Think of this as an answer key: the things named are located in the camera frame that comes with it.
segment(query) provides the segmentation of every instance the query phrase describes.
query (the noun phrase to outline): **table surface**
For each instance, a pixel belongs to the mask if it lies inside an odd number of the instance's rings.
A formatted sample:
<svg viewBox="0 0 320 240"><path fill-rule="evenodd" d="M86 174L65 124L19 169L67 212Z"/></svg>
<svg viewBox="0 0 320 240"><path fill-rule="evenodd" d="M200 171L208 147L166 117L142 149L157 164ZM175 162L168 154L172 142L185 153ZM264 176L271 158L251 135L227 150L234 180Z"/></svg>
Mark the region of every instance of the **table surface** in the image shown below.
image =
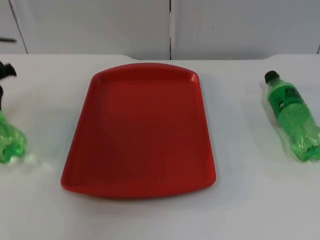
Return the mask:
<svg viewBox="0 0 320 240"><path fill-rule="evenodd" d="M0 55L2 109L28 137L27 161L0 166L4 240L270 240L320 234L320 162L286 155L264 75L297 86L320 121L320 55L154 61L198 73L217 173L207 189L145 200L67 192L60 178L92 76L142 62L123 55Z"/></svg>

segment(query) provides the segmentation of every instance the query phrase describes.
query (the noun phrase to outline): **bottle label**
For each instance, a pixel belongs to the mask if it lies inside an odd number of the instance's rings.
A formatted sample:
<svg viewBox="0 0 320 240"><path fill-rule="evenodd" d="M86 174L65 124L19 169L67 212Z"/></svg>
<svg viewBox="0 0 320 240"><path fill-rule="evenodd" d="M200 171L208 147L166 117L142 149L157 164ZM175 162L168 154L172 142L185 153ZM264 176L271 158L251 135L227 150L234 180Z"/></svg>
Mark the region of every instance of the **bottle label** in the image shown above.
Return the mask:
<svg viewBox="0 0 320 240"><path fill-rule="evenodd" d="M303 103L298 90L291 85L284 85L276 88L269 95L269 103L273 109L274 115L277 118L282 109L292 103Z"/></svg>

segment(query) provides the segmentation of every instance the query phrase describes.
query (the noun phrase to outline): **cabinet door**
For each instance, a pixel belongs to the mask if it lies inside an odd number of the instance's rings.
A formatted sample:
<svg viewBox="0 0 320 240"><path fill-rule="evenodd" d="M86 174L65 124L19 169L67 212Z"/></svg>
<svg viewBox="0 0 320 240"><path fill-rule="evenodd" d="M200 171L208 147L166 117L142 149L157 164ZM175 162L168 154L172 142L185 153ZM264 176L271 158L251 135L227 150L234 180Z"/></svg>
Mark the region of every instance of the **cabinet door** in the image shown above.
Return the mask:
<svg viewBox="0 0 320 240"><path fill-rule="evenodd" d="M169 1L12 0L32 54L170 56Z"/></svg>
<svg viewBox="0 0 320 240"><path fill-rule="evenodd" d="M315 54L319 0L172 0L172 59Z"/></svg>
<svg viewBox="0 0 320 240"><path fill-rule="evenodd" d="M0 0L0 38L0 54L26 53L17 23L7 0ZM15 39L16 42L7 42L3 38Z"/></svg>

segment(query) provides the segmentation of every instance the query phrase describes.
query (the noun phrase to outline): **plastic tray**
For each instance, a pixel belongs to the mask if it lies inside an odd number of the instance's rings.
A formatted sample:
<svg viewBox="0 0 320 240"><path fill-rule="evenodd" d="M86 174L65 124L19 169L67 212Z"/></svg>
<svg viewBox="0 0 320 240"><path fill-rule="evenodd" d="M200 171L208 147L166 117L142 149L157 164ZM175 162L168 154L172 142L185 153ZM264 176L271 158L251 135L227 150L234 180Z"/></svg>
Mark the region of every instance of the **plastic tray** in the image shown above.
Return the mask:
<svg viewBox="0 0 320 240"><path fill-rule="evenodd" d="M215 179L195 72L136 63L92 78L61 178L66 190L161 197L199 190Z"/></svg>

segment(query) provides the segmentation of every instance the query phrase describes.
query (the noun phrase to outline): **soda bottle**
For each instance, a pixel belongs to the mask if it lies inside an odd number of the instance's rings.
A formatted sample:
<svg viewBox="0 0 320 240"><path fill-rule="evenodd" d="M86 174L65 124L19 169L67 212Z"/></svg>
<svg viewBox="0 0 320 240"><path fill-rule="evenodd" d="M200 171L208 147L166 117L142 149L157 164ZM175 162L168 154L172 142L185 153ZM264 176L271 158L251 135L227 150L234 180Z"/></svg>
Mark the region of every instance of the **soda bottle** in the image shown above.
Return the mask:
<svg viewBox="0 0 320 240"><path fill-rule="evenodd" d="M296 87L280 79L276 71L267 72L264 79L268 84L267 100L295 156L303 162L319 160L320 128Z"/></svg>

